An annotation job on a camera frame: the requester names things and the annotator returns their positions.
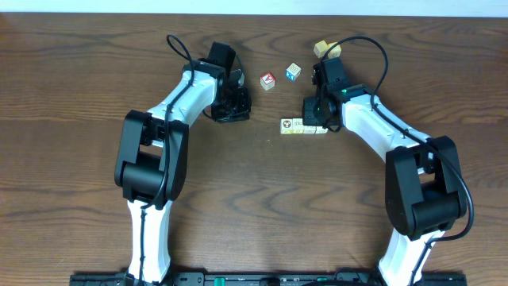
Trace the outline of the wooden 8 block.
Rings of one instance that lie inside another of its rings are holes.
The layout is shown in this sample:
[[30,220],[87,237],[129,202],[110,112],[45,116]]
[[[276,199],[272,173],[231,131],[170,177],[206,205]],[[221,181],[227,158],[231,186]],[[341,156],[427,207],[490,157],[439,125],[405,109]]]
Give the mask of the wooden 8 block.
[[327,133],[327,132],[328,132],[328,129],[324,128],[322,126],[317,126],[316,130],[315,130],[315,134],[323,134],[323,133]]

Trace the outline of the yellow-edged wooden block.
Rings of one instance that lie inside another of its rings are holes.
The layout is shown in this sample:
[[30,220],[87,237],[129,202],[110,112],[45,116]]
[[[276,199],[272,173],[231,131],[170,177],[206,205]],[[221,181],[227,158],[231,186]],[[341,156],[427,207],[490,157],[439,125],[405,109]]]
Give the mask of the yellow-edged wooden block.
[[305,133],[305,126],[301,118],[293,118],[293,133]]

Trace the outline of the soccer ball block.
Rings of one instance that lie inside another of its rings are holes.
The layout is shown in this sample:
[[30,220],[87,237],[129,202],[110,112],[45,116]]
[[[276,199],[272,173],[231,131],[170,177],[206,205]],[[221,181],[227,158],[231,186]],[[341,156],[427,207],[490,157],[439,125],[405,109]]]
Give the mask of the soccer ball block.
[[294,132],[293,119],[292,118],[282,118],[280,120],[280,133],[281,134],[292,134],[293,132]]

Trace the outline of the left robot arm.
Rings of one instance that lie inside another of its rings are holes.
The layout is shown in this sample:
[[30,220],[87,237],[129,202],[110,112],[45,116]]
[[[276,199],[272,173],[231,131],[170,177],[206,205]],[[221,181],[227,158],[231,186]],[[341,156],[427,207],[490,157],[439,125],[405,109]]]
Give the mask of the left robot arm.
[[171,205],[187,176],[190,128],[210,110],[217,123],[249,118],[252,100],[234,49],[212,44],[207,57],[187,60],[182,78],[161,103],[127,113],[114,172],[133,224],[133,254],[127,285],[160,285],[171,264],[168,250]]

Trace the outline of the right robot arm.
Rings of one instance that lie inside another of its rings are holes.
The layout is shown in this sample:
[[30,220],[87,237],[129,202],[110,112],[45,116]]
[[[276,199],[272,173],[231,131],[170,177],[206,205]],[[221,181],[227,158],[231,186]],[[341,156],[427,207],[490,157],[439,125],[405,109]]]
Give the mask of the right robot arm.
[[457,219],[474,219],[471,194],[462,178],[456,145],[446,136],[430,137],[391,113],[367,86],[352,85],[340,59],[313,66],[315,96],[303,102],[306,126],[333,132],[345,128],[363,139],[385,163],[385,207],[394,227],[387,250],[373,274],[349,274],[340,284],[465,285],[463,274],[424,274],[438,242]]

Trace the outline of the red A block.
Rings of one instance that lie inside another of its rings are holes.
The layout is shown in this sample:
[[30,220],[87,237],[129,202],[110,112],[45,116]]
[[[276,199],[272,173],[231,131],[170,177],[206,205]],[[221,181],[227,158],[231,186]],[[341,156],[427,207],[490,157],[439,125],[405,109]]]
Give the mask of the red A block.
[[260,84],[265,91],[272,89],[275,86],[275,83],[276,79],[270,72],[267,72],[260,77]]

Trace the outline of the blue X block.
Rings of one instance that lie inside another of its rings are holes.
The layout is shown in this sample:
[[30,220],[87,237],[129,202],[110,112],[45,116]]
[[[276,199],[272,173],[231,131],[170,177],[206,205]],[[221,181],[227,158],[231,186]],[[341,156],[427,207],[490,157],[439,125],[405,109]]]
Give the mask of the blue X block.
[[294,82],[301,74],[301,68],[296,63],[291,63],[291,65],[286,69],[286,77]]

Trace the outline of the yellow block right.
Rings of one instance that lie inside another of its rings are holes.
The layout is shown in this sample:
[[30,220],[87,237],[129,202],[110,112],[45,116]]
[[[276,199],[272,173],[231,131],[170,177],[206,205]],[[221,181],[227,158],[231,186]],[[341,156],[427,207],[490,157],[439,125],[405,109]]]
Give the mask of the yellow block right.
[[341,55],[341,46],[337,44],[336,42],[329,43],[328,44],[329,52],[328,52],[328,59],[337,58]]

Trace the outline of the yellow block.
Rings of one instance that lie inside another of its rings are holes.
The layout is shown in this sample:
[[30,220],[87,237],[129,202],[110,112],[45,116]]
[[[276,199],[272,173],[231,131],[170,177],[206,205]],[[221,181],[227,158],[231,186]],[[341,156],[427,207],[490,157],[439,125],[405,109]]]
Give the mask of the yellow block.
[[317,58],[322,58],[328,51],[329,46],[325,41],[319,41],[314,45],[314,54]]
[[337,44],[336,42],[329,43],[328,44],[329,52],[328,52],[328,59],[337,58],[341,55],[341,46]]

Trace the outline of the yellow block left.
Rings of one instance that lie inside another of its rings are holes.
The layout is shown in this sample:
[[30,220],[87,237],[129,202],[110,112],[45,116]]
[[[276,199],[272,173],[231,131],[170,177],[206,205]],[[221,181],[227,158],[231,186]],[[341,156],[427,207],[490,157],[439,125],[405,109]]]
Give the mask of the yellow block left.
[[317,58],[322,58],[328,51],[329,46],[325,41],[319,41],[314,45],[314,54]]

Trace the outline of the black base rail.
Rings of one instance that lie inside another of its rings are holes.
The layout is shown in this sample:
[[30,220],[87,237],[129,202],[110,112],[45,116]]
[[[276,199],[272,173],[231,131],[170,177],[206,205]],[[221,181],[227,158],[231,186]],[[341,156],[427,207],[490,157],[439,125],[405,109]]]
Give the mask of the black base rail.
[[[75,274],[71,286],[137,285],[136,279],[120,272],[116,274]],[[334,274],[205,274],[202,272],[175,272],[164,278],[167,286],[299,286],[299,285],[383,285],[379,274],[369,271],[341,269]]]

